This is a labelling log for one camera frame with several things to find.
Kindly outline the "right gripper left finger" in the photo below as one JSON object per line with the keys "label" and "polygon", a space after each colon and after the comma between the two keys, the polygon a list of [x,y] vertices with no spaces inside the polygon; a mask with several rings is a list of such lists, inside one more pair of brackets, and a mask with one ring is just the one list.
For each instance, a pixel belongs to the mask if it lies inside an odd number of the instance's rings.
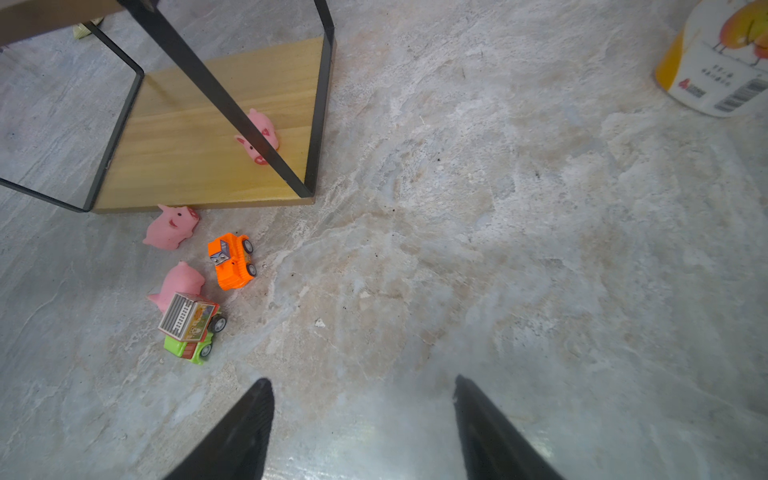
{"label": "right gripper left finger", "polygon": [[262,478],[274,411],[272,383],[267,378],[260,378],[167,477]]}

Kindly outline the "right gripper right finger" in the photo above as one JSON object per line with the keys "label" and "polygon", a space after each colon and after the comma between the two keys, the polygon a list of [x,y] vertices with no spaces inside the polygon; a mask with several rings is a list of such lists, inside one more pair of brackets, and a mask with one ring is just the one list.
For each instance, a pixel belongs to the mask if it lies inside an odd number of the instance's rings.
{"label": "right gripper right finger", "polygon": [[563,479],[472,380],[456,378],[453,403],[469,479]]}

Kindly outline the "pink pig near shelf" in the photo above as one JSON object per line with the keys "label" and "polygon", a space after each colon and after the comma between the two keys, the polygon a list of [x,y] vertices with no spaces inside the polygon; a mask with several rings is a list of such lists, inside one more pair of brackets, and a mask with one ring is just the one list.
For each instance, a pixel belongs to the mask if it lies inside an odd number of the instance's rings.
{"label": "pink pig near shelf", "polygon": [[200,216],[188,206],[170,207],[158,204],[161,215],[147,228],[142,243],[162,250],[176,250],[193,236]]}

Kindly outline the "pink pig in pile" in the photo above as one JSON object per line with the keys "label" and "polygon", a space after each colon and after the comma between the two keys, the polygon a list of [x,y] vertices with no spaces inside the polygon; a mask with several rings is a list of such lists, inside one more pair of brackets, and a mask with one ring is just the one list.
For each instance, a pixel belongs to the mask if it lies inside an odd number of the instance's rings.
{"label": "pink pig in pile", "polygon": [[176,293],[199,295],[205,284],[205,277],[186,262],[180,261],[166,275],[161,290],[150,294],[147,299],[165,313]]}

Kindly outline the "orange toy bulldozer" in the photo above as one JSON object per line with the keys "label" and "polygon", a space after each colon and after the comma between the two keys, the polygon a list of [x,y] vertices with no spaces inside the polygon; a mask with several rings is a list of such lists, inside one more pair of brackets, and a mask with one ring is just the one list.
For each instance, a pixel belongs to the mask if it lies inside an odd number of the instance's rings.
{"label": "orange toy bulldozer", "polygon": [[247,235],[227,233],[209,242],[207,248],[222,290],[242,288],[257,276],[251,259],[254,246]]}

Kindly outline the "pink pig on shelf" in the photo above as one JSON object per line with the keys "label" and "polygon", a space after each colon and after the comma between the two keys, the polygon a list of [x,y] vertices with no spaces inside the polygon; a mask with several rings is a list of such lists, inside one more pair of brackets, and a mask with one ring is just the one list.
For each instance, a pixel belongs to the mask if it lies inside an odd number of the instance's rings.
{"label": "pink pig on shelf", "polygon": [[[275,149],[279,149],[279,139],[276,134],[276,129],[272,121],[263,113],[259,112],[255,108],[251,108],[247,114],[253,125],[259,130],[262,136],[268,141],[268,143]],[[256,150],[243,136],[236,135],[235,140],[241,144],[251,160],[258,165],[267,165],[263,155]]]}

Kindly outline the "wooden three-tier shelf black frame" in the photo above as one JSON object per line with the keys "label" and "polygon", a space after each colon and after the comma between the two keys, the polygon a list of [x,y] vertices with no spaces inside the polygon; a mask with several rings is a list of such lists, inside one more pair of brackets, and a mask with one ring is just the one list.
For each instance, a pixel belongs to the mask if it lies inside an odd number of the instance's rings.
{"label": "wooden three-tier shelf black frame", "polygon": [[[92,19],[123,10],[173,62],[155,73],[129,62],[134,80],[81,212],[307,205],[316,194],[335,34],[327,3],[315,7],[320,37],[210,61],[154,1],[5,1],[1,41],[75,23],[92,28]],[[274,124],[278,150],[248,118],[251,108]],[[268,164],[251,160],[236,135]]]}

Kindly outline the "green truck with box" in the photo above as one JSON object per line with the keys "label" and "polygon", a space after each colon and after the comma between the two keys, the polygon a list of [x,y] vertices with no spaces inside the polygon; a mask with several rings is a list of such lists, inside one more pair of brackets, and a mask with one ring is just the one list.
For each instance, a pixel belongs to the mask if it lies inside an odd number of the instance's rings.
{"label": "green truck with box", "polygon": [[220,305],[203,297],[175,293],[158,329],[163,346],[178,358],[203,365],[213,349],[213,339],[227,326]]}

